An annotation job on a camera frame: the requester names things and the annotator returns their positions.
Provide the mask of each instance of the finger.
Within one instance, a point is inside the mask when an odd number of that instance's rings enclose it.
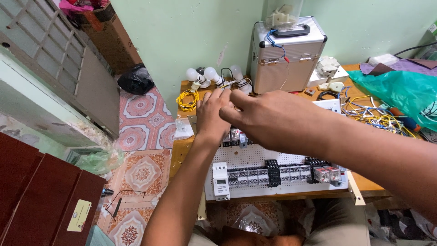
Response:
[[[211,97],[211,93],[209,91],[206,92],[205,95],[203,96],[203,101],[206,102],[210,97]]]
[[[230,101],[234,103],[235,106],[244,109],[249,103],[253,102],[255,99],[249,97],[241,90],[233,90],[230,95]]]
[[[236,126],[239,128],[242,125],[243,122],[243,113],[236,111],[233,108],[230,107],[222,107],[219,112],[220,118],[222,118],[224,121],[230,123],[233,126]]]
[[[197,101],[196,108],[199,109],[200,107],[202,107],[202,103],[203,103],[202,100]]]
[[[222,90],[220,90],[219,88],[215,89],[210,98],[219,98],[220,95],[222,94]]]
[[[231,90],[229,90],[229,89],[225,89],[222,93],[221,93],[221,95],[220,95],[220,98],[225,98],[226,100],[229,100],[229,97],[230,97],[230,95],[231,95]]]

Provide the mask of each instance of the wooden table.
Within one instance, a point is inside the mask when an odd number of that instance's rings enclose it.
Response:
[[[343,65],[342,66],[345,70],[351,71],[351,70],[359,70],[359,65]],[[360,97],[369,95],[370,93],[363,87],[359,86],[358,84],[352,82],[351,79],[348,79],[345,82],[345,86],[352,85],[349,89],[348,96],[351,98]],[[191,88],[191,83],[188,81],[182,81],[180,84],[180,91],[186,91],[189,88]],[[199,89],[199,96],[200,98],[203,98],[203,95],[208,91],[213,91],[216,88],[214,84],[211,84],[208,88],[205,89]],[[320,91],[317,91],[313,96],[309,96],[305,93],[299,92],[299,96],[307,98],[308,100],[315,101],[317,99],[317,96],[319,95]],[[369,98],[361,98],[357,99],[354,102],[360,104],[360,105],[367,105],[371,106]],[[378,100],[375,100],[375,104],[378,106],[380,105],[380,102]],[[196,111],[191,112],[184,112],[179,107],[177,110],[178,117],[185,117],[187,115],[195,115]],[[170,181],[176,174],[177,170],[179,169],[180,165],[184,162],[185,156],[188,153],[188,150],[191,148],[191,144],[193,143],[194,136],[184,139],[175,141],[173,144],[173,151],[172,151],[172,157],[171,157],[171,164],[170,164]],[[354,179],[357,182],[357,186],[361,191],[361,195],[363,197],[386,197],[391,196],[391,194],[386,191],[381,186],[375,184],[374,182],[364,178],[363,176],[353,173]],[[350,197],[350,194],[347,189],[342,190],[322,190],[322,191],[312,191],[312,192],[301,192],[301,193],[290,193],[290,194],[276,194],[276,195],[270,195],[270,196],[260,196],[260,197],[245,197],[245,198],[233,198],[232,201],[240,202],[240,201],[264,201],[264,200],[290,200],[290,199],[306,199],[306,198],[334,198],[334,197]]]

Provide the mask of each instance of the purple cloth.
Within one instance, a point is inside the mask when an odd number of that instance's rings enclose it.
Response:
[[[397,70],[397,71],[409,71],[409,72],[415,72],[415,73],[419,73],[419,74],[437,76],[437,67],[434,69],[429,69],[429,68],[426,68],[424,66],[412,63],[406,59],[402,59],[402,60],[398,61],[397,63],[390,65],[389,67],[391,67],[392,69]],[[374,69],[374,67],[372,67],[372,65],[370,65],[368,63],[361,63],[360,69],[361,69],[361,72],[363,72],[364,74],[369,74]]]

